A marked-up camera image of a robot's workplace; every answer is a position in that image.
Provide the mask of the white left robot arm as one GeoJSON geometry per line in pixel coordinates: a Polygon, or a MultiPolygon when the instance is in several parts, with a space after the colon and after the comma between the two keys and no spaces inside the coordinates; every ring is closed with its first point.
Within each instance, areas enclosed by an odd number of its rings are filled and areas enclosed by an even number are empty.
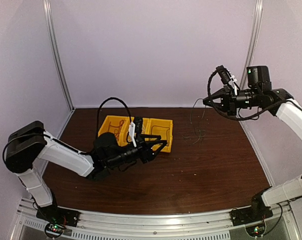
{"type": "Polygon", "coordinates": [[[69,169],[92,181],[108,177],[121,166],[129,168],[137,160],[148,163],[155,159],[167,141],[159,135],[141,134],[133,124],[129,127],[132,140],[119,146],[113,133],[96,137],[89,152],[80,151],[45,131],[41,121],[34,121],[12,133],[4,146],[2,159],[7,169],[18,176],[35,199],[43,214],[58,222],[62,210],[55,205],[53,192],[45,184],[34,166],[35,160],[44,160],[69,169]]]}

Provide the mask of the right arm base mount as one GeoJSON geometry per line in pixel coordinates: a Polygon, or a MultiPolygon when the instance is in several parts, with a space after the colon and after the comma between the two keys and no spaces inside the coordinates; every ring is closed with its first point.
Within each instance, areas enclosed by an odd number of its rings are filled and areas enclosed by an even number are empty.
{"type": "Polygon", "coordinates": [[[267,189],[260,191],[251,198],[251,206],[238,209],[234,208],[230,211],[233,226],[254,223],[273,216],[271,207],[267,207],[262,200],[262,194],[266,190],[267,189]]]}

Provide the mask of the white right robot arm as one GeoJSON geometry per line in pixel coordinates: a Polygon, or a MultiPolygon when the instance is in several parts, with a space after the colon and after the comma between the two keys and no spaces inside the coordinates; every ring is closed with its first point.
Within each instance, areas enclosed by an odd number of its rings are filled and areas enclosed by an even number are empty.
{"type": "MultiPolygon", "coordinates": [[[[302,107],[294,97],[282,88],[272,88],[269,70],[265,65],[247,67],[246,74],[248,88],[243,90],[227,68],[217,66],[208,79],[208,96],[203,104],[214,108],[222,117],[238,122],[252,120],[269,112],[302,141],[302,107]]],[[[266,208],[298,198],[302,198],[302,174],[256,194],[247,216],[252,221],[259,220],[266,213],[266,208]]]]}

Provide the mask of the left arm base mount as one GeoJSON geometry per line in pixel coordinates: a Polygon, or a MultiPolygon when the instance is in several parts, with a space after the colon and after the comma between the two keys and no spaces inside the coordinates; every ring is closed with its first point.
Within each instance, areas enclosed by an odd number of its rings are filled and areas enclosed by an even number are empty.
{"type": "Polygon", "coordinates": [[[80,212],[59,207],[56,200],[45,207],[39,206],[36,201],[34,205],[37,210],[36,217],[48,222],[44,227],[44,233],[48,238],[59,238],[67,227],[76,227],[78,224],[80,212]]]}

